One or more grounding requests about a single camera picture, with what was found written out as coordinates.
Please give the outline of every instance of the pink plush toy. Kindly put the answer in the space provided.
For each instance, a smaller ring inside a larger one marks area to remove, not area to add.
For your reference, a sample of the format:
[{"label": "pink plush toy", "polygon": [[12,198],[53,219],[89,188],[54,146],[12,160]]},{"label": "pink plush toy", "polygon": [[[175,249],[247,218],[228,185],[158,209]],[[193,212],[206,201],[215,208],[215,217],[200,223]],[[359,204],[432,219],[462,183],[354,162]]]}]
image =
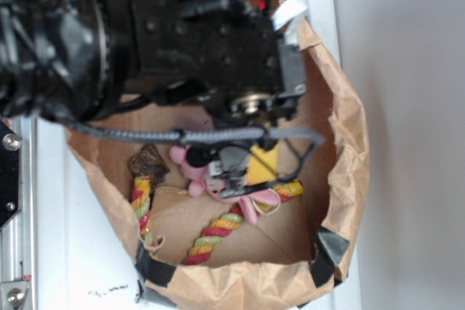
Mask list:
[{"label": "pink plush toy", "polygon": [[[222,203],[237,203],[250,225],[256,225],[258,213],[271,214],[279,209],[281,202],[279,195],[271,189],[253,192],[249,195],[222,198],[220,193],[225,188],[225,182],[222,179],[210,177],[208,166],[194,168],[189,165],[186,161],[186,154],[187,149],[183,147],[174,146],[169,150],[169,156],[173,162],[180,165],[184,177],[190,179],[189,187],[187,188],[190,196],[198,197],[207,191],[214,199]],[[275,209],[265,213],[259,208],[257,203],[264,203],[265,205],[275,207]]]}]

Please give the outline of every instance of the gray cable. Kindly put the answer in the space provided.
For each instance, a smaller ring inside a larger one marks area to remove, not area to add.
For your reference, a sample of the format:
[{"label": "gray cable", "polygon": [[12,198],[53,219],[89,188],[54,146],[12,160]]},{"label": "gray cable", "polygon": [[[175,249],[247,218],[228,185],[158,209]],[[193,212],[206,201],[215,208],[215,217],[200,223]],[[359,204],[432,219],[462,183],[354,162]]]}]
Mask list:
[{"label": "gray cable", "polygon": [[316,146],[324,143],[324,138],[318,132],[310,129],[264,129],[252,126],[217,131],[136,132],[104,129],[84,123],[66,121],[62,121],[62,123],[70,129],[82,134],[121,142],[194,145],[253,141],[267,137],[269,139],[309,139],[313,141]]}]

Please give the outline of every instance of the white wall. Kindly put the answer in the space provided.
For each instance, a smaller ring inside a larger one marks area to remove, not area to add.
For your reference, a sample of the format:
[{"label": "white wall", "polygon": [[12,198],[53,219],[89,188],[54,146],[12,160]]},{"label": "white wall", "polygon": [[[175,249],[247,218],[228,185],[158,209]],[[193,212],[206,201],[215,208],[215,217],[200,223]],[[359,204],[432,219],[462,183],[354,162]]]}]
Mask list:
[{"label": "white wall", "polygon": [[371,133],[363,308],[465,307],[465,0],[336,0]]}]

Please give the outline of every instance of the brown paper bag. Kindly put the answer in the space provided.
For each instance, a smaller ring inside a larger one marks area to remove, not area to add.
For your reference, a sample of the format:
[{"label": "brown paper bag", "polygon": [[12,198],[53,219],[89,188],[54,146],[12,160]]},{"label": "brown paper bag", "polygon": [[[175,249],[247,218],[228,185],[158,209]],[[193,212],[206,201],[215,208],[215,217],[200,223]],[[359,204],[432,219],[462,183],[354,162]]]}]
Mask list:
[{"label": "brown paper bag", "polygon": [[[86,169],[115,233],[152,290],[147,293],[149,297],[179,309],[287,309],[330,292],[346,279],[368,189],[365,111],[310,26],[303,26],[300,39],[308,92],[302,98],[298,117],[285,127],[313,128],[325,135],[327,142],[302,171],[304,196],[283,206],[276,216],[260,217],[257,229],[241,227],[236,240],[225,239],[214,252],[210,266],[177,264],[199,230],[227,207],[208,196],[190,199],[182,190],[169,189],[183,188],[187,181],[169,160],[168,147],[159,147],[171,172],[163,184],[166,187],[155,194],[154,229],[166,238],[155,259],[149,253],[153,251],[140,242],[138,221],[128,201],[132,178],[127,162],[140,151],[141,144],[69,135],[70,148]],[[151,106],[100,124],[138,131],[169,130],[181,125],[186,129],[211,129],[207,114],[191,107]],[[298,146],[303,149],[304,143]],[[280,169],[286,171],[295,164],[283,152]],[[177,240],[170,243],[169,237],[175,232]],[[243,248],[244,253],[238,255],[231,252],[237,245],[251,248]]]}]

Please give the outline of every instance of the white surface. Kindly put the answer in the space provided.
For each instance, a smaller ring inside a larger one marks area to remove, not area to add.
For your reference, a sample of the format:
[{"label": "white surface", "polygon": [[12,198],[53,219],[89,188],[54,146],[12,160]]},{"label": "white surface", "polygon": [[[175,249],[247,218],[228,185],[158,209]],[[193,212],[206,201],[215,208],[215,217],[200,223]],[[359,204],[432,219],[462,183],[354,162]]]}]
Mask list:
[{"label": "white surface", "polygon": [[465,303],[465,0],[336,0],[371,133],[364,309]]},{"label": "white surface", "polygon": [[[333,0],[302,0],[310,20],[339,58]],[[168,309],[135,303],[137,273],[65,146],[63,130],[38,126],[39,310]],[[351,277],[305,310],[361,310],[357,254]]]}]

